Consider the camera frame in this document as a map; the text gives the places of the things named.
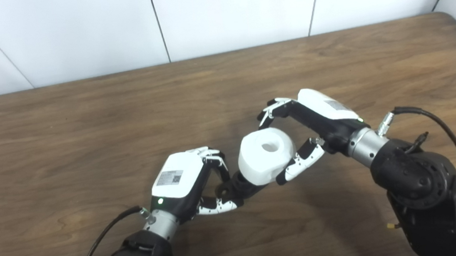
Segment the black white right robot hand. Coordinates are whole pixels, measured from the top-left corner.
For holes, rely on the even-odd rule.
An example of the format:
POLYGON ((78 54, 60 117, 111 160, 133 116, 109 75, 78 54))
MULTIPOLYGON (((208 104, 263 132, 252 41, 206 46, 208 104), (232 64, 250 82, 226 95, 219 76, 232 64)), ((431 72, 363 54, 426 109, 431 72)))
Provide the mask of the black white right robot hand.
POLYGON ((292 117, 316 133, 295 151, 277 175, 284 185, 315 164, 325 154, 340 153, 371 167, 388 138, 370 128, 359 115, 319 91, 301 89, 297 99, 274 98, 257 117, 259 129, 268 128, 275 118, 292 117))

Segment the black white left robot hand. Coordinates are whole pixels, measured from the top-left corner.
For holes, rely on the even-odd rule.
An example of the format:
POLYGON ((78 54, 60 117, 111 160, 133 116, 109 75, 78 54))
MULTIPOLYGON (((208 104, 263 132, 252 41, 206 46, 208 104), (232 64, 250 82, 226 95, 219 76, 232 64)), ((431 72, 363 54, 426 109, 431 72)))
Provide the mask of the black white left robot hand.
POLYGON ((239 198, 202 194, 212 171, 222 182, 230 180, 225 155, 220 150, 202 146, 169 155, 153 183, 144 230, 170 241, 178 227, 196 215, 227 213, 242 207, 244 201, 239 198))

